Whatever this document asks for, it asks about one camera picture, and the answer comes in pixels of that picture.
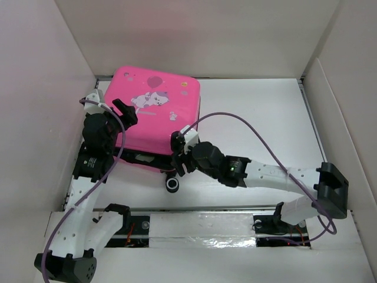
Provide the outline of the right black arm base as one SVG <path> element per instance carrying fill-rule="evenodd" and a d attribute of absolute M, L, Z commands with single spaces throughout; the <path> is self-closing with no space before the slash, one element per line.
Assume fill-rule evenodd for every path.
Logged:
<path fill-rule="evenodd" d="M 258 248 L 284 246 L 311 247 L 306 222 L 290 225 L 274 219 L 273 215 L 254 215 L 252 230 L 256 234 Z"/>

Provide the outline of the pink kids suitcase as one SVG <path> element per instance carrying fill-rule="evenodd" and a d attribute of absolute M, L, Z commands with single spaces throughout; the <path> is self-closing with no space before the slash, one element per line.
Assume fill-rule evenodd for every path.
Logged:
<path fill-rule="evenodd" d="M 140 67 L 118 68 L 104 94 L 135 108 L 138 122 L 126 131 L 121 159 L 166 174 L 168 192 L 179 189 L 171 164 L 171 135 L 193 124 L 200 113 L 200 83 L 193 77 Z"/>

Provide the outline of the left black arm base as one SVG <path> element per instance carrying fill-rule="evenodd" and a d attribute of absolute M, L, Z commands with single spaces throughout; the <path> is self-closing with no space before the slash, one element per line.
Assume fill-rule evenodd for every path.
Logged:
<path fill-rule="evenodd" d="M 111 237 L 106 248 L 148 248 L 149 247 L 149 215 L 131 215 L 126 230 L 120 230 Z"/>

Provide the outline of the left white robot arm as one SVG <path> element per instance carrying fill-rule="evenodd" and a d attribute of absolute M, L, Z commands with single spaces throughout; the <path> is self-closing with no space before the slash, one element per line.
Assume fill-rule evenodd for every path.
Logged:
<path fill-rule="evenodd" d="M 87 113 L 67 206 L 34 262 L 44 282 L 91 282 L 97 258 L 108 241 L 116 232 L 123 234 L 131 228 L 130 209 L 124 205 L 112 203 L 99 220 L 92 217 L 100 192 L 124 150 L 116 147 L 117 139 L 138 122 L 135 108 L 120 99 L 113 100 L 111 106 L 89 98 L 80 102 Z"/>

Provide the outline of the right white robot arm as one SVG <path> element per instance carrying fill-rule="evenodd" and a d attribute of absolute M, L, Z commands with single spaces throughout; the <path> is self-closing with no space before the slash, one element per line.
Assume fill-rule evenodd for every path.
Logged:
<path fill-rule="evenodd" d="M 276 206 L 272 225 L 285 232 L 306 219 L 323 215 L 345 219 L 348 214 L 349 182 L 339 169 L 323 162 L 315 169 L 268 165 L 246 157 L 226 156 L 195 130 L 171 135 L 172 165 L 180 176 L 195 170 L 227 187 L 263 187 L 300 195 Z"/>

